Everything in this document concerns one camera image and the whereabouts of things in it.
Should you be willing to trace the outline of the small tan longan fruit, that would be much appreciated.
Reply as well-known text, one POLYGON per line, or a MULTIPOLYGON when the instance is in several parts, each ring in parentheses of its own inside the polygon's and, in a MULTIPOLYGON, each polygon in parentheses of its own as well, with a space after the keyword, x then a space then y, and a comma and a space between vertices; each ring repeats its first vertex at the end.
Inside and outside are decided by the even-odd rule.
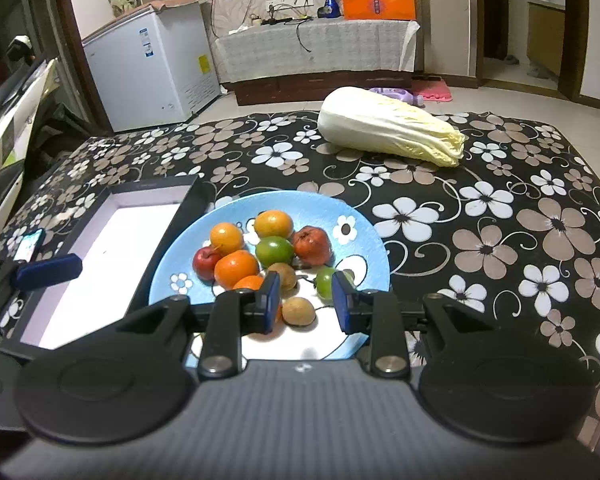
POLYGON ((314 322, 315 309, 309 300, 291 297, 283 302, 282 319, 287 325, 306 327, 314 322))

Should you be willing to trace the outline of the green tomato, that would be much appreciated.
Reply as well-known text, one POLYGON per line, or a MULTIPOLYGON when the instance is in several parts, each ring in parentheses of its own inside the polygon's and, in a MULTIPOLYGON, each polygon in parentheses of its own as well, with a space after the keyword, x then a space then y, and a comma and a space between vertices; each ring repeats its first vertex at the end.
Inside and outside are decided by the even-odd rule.
POLYGON ((317 295, 325 302, 332 301, 332 276, 336 269, 330 266, 322 266, 315 274, 314 288, 317 295))

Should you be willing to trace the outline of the small red fruit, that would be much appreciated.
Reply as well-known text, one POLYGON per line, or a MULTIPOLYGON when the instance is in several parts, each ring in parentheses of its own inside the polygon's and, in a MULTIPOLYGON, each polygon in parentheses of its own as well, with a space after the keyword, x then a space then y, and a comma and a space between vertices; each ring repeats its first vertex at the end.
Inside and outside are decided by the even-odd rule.
POLYGON ((214 269, 222 258, 222 254, 214 247, 201 247, 195 252, 192 262, 193 270, 201 281, 212 282, 214 269))

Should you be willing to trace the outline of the yellow-orange tangerine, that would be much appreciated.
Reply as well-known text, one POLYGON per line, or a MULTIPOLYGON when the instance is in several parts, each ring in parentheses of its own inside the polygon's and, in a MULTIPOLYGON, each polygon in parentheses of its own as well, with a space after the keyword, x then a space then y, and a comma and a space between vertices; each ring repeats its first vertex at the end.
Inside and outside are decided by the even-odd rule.
POLYGON ((266 210, 254 219, 253 229, 260 238, 270 236, 289 238, 294 232, 294 222, 286 212, 274 209, 266 210))

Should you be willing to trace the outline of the orange tangerine front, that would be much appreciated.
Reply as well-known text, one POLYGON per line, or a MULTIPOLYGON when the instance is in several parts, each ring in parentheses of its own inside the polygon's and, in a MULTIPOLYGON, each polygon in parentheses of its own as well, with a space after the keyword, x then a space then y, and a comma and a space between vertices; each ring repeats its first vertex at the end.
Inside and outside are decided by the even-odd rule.
POLYGON ((257 258, 246 250, 236 250, 222 257, 215 265, 214 280, 224 289, 232 289, 243 278, 259 273, 257 258))

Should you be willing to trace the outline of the orange tangerine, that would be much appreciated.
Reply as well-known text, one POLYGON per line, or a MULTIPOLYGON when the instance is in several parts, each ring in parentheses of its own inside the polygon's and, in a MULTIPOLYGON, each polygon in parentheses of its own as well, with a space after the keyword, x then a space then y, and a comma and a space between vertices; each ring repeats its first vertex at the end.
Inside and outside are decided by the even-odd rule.
POLYGON ((246 250, 236 250, 222 257, 215 265, 214 280, 224 289, 232 289, 243 278, 259 273, 257 258, 246 250))
POLYGON ((210 231, 210 243, 222 256, 237 252, 244 247, 242 230, 230 222, 218 223, 210 231))

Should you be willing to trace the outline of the orange tangerine left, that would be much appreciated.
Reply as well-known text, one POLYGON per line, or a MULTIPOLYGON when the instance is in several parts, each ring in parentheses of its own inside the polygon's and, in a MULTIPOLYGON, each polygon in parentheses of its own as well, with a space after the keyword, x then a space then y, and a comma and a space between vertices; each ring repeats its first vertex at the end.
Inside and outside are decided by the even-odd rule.
POLYGON ((210 231, 210 243, 222 256, 237 252, 244 247, 242 230, 230 222, 218 223, 210 231))

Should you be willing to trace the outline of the dark red wrinkled fruit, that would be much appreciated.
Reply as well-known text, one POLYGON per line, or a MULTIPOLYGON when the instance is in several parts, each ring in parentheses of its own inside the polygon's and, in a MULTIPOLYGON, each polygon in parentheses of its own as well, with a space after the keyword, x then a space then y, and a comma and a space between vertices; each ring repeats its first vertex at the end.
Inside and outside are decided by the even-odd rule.
POLYGON ((326 232, 317 226, 304 226, 291 237, 296 256, 309 266, 322 266, 332 258, 332 244, 326 232))

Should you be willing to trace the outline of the black floral tablecloth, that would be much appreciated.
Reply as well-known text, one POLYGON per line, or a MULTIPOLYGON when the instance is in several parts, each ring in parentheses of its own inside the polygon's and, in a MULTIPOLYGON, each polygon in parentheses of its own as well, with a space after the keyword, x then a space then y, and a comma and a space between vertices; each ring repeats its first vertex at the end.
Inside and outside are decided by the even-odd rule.
POLYGON ((328 196, 332 246, 384 244, 392 287, 438 292, 485 318, 538 336, 582 360, 597 386, 580 438, 600 437, 600 180, 550 125, 458 113, 455 168, 366 154, 327 142, 313 112, 252 114, 85 142, 7 223, 0 255, 42 230, 42 258, 59 252, 114 185, 201 180, 210 209, 277 190, 328 196))

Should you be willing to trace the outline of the napa cabbage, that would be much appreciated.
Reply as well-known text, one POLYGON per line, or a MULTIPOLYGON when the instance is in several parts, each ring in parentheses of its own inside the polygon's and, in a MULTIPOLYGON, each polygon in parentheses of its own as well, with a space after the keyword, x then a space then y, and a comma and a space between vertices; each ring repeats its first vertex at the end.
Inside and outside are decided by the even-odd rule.
POLYGON ((384 153, 456 167, 465 136, 456 127, 403 101, 356 87, 341 87, 324 99, 318 131, 340 148, 384 153))

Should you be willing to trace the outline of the purple detergent bottle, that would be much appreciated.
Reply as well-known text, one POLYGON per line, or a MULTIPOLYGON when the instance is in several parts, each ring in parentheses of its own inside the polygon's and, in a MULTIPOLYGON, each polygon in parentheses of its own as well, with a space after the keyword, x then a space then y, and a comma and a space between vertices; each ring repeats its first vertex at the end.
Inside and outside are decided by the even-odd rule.
POLYGON ((370 91, 380 94, 381 96, 386 96, 387 98, 390 98, 390 99, 404 102, 411 106, 416 106, 416 107, 424 107, 425 106, 424 98, 422 96, 413 94, 412 92, 409 92, 406 89, 376 87, 376 88, 370 88, 370 91))

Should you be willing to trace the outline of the pink floor mat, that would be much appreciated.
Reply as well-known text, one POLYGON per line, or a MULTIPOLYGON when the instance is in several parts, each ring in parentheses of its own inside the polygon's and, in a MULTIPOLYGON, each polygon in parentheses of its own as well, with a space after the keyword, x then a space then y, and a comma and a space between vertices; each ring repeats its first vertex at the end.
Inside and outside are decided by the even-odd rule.
POLYGON ((412 91, 415 96, 419 96, 427 102, 453 101, 451 89, 446 84, 445 80, 438 76, 413 78, 412 91))

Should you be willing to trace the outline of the white chest freezer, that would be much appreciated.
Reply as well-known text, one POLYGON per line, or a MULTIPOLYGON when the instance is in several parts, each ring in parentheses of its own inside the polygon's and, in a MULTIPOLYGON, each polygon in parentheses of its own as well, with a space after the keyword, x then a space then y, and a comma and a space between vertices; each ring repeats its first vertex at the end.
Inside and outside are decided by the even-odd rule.
POLYGON ((83 39, 114 132, 184 122, 220 95, 203 2, 151 1, 83 39))

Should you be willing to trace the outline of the low cabinet with lace cloth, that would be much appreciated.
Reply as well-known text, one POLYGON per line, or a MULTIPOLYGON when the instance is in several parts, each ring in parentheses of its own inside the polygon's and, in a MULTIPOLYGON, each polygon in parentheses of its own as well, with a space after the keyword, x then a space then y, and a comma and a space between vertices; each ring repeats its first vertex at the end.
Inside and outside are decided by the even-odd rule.
POLYGON ((250 27, 215 39, 221 84, 240 105, 321 101, 332 90, 411 87, 415 21, 336 20, 250 27))

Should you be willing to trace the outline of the blue glass bottle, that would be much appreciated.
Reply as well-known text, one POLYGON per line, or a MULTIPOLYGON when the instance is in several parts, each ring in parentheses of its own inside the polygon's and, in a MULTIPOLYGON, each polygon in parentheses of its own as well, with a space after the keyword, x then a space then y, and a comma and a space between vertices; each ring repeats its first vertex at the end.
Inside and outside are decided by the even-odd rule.
POLYGON ((337 0, 325 0, 324 4, 317 9, 319 18, 340 18, 340 6, 337 0))

